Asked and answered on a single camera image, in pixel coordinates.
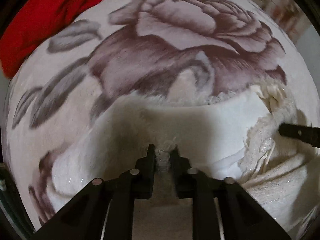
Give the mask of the white fluffy garment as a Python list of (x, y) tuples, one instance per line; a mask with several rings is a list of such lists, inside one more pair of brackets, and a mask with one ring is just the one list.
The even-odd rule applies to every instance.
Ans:
[(204, 106), (169, 105), (162, 98), (122, 96), (54, 162), (52, 182), (66, 197), (95, 177), (113, 179), (132, 167), (148, 144), (169, 167), (178, 146), (192, 165), (217, 179), (235, 178), (293, 237), (319, 210), (319, 152), (281, 137), (279, 126), (309, 125), (292, 93), (275, 83)]

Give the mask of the floral plush bed blanket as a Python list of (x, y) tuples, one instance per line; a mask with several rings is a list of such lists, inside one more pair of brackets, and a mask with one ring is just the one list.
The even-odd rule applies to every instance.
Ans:
[(261, 83), (319, 117), (302, 56), (250, 0), (102, 0), (85, 10), (23, 61), (7, 94), (4, 161), (33, 227), (72, 198), (54, 188), (54, 162), (117, 99), (204, 106)]

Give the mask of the red blanket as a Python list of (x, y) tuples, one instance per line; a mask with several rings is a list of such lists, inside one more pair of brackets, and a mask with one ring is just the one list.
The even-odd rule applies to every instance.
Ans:
[(12, 78), (46, 39), (102, 0), (28, 0), (1, 36), (1, 67)]

